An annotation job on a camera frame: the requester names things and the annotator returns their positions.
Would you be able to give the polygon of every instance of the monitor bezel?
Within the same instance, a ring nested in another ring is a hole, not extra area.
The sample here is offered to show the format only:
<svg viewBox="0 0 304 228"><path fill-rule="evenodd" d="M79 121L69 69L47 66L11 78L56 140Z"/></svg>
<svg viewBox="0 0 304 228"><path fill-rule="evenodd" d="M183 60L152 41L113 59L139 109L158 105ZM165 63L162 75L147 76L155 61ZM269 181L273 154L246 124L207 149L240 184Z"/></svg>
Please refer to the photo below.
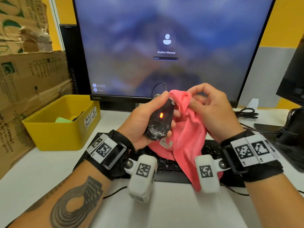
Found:
<svg viewBox="0 0 304 228"><path fill-rule="evenodd" d="M77 23L77 27L78 27L78 30L80 32L80 36L82 38L82 35L81 35L81 29L80 29L80 26L79 26L79 21L78 21L78 14L77 14L77 9L76 9L76 3L75 3L75 0L72 0L73 2L73 7L74 7L74 12L75 12L75 18L76 18L76 23ZM256 56L256 53L257 53L257 50L260 46L260 42L262 40L262 37L264 35L264 32L265 32L265 29L266 29L266 26L268 24L268 21L269 21L269 18L270 18L270 15L272 13L272 10L273 10L273 7L275 5L275 2L276 0L272 0L272 3L270 5L270 8L269 8L269 11L267 13L267 17L265 19L265 22L264 22L264 25L263 25L263 28L261 30L261 34L259 36L259 39L257 41L257 45L255 47L255 50L253 52L253 55L252 55L252 58L251 58L251 61L249 63L249 66L248 66L248 69L247 69L247 73L245 75L245 78L244 78L244 81L243 81L243 84L241 86L241 90L239 92L239 95L238 95L238 98L237 98L237 101L231 101L231 105L233 108L236 108L238 107L238 103L239 103L239 100L241 98L241 94L243 92L243 89L244 89L244 86L245 86L245 83L247 81L247 78L248 78L248 75L249 75L249 72L251 70L251 67L252 67L252 64L253 64L253 61L255 59L255 56ZM84 47L83 47L83 42L81 40L81 47L83 48L82 51L84 53ZM82 75L81 79L84 80L83 82L81 83L87 83L87 80L89 79L89 73L88 73L88 68L87 68L87 63L86 63L86 60L84 60L83 64L85 65L85 73ZM128 97L128 96L116 96L116 95L96 95L96 94L92 94L92 91L91 91L91 86L83 86L82 87L83 89L86 89L88 90L88 94L90 95L91 97L91 100L96 100L96 101L111 101L111 102L129 102L129 103L147 103L151 100L151 98L145 98L145 97Z"/></svg>

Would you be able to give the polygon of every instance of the yellow bin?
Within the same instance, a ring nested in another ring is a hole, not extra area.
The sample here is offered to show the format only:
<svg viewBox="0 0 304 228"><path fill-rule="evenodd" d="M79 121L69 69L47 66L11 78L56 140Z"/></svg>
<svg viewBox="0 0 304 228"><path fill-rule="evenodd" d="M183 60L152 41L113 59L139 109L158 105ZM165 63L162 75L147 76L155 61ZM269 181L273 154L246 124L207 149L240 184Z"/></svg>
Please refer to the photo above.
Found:
<svg viewBox="0 0 304 228"><path fill-rule="evenodd" d="M74 122L55 123L58 117L72 121L78 116ZM22 122L41 151L79 150L100 118L99 102L89 95L65 95Z"/></svg>

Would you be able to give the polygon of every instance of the hand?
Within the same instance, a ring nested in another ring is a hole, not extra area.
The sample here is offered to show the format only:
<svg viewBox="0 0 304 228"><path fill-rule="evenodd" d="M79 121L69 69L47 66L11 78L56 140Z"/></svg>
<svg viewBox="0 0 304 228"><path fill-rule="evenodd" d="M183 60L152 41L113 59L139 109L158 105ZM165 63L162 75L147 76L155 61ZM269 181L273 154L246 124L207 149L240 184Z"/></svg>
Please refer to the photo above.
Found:
<svg viewBox="0 0 304 228"><path fill-rule="evenodd" d="M221 143L244 131L224 92L208 83L194 86L187 92L192 94L189 108L202 117L202 122L215 141ZM197 95L200 92L207 97Z"/></svg>
<svg viewBox="0 0 304 228"><path fill-rule="evenodd" d="M134 145L135 150L142 149L153 141L148 139L144 132L148 126L151 114L162 107L169 99L169 92L165 91L160 96L154 98L152 101L142 104L137 107L123 125L117 130L129 139ZM174 115L180 117L180 112L175 110ZM171 128L176 126L175 121L172 121ZM167 137L171 137L172 132L169 131Z"/></svg>

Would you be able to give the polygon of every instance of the gray wall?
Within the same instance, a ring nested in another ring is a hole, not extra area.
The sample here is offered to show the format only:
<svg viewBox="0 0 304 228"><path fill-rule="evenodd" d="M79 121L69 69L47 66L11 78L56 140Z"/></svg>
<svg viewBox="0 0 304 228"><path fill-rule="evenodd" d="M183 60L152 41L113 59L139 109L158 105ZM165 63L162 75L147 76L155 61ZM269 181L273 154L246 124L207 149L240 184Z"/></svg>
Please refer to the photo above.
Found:
<svg viewBox="0 0 304 228"><path fill-rule="evenodd" d="M251 99L259 99L259 107L275 108L276 95L282 78L296 49L259 47L243 89L239 106L247 106Z"/></svg>

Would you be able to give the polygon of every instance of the forearm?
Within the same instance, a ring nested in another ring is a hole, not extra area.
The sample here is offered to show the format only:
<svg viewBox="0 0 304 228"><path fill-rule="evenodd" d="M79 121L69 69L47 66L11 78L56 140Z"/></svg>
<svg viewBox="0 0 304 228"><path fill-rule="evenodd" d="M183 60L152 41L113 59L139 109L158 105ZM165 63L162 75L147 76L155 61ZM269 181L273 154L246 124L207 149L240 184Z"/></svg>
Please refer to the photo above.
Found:
<svg viewBox="0 0 304 228"><path fill-rule="evenodd" d="M49 199L39 208L23 213L10 228L86 228L110 184L109 179L85 160Z"/></svg>
<svg viewBox="0 0 304 228"><path fill-rule="evenodd" d="M284 174L245 185L264 228L303 227L304 198Z"/></svg>

